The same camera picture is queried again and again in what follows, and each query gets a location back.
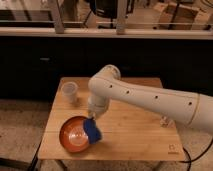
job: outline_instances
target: cup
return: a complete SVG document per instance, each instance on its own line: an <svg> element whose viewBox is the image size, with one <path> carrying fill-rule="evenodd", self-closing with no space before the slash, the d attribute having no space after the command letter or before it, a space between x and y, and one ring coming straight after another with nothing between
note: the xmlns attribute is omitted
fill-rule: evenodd
<svg viewBox="0 0 213 171"><path fill-rule="evenodd" d="M62 95L70 102L77 101L78 85L75 82L66 82L61 86Z"/></svg>

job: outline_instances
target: blue sponge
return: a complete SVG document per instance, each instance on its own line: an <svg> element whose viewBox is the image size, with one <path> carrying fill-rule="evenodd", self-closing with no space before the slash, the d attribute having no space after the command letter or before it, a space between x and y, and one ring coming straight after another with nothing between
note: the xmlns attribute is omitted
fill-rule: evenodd
<svg viewBox="0 0 213 171"><path fill-rule="evenodd" d="M89 143L93 144L99 140L101 140L101 132L100 130L96 127L96 123L93 118L90 119L85 119L83 123L84 131L86 132L88 138L89 138Z"/></svg>

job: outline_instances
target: orange bowl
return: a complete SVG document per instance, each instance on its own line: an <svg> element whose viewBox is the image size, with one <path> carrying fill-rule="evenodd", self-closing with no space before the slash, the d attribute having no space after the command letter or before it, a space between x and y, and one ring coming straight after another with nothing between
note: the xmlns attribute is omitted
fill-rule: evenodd
<svg viewBox="0 0 213 171"><path fill-rule="evenodd" d="M85 119L84 116L75 116L62 125L59 139L67 151L80 152L89 147L89 139L83 128Z"/></svg>

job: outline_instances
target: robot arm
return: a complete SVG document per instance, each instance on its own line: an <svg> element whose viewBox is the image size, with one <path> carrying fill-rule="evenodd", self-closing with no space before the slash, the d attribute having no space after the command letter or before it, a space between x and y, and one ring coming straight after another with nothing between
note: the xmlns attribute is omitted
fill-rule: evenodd
<svg viewBox="0 0 213 171"><path fill-rule="evenodd" d="M122 82L120 71L107 65L89 81L89 115L107 111L110 99L123 101L159 113L213 134L213 97Z"/></svg>

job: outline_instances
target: wooden table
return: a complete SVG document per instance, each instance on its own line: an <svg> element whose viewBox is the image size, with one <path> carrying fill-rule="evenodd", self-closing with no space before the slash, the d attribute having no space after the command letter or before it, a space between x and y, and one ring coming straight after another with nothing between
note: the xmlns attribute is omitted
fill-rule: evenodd
<svg viewBox="0 0 213 171"><path fill-rule="evenodd" d="M161 115L114 100L111 100L109 110L97 120L103 139L84 152L68 153L59 142L59 131L70 117L87 116L88 80L89 78L85 77L61 79L38 153L39 159L144 161L185 159L174 122L168 127L162 127ZM146 86L162 86L158 78L122 80ZM79 85L76 105L70 104L60 92L61 85L67 81L74 81Z"/></svg>

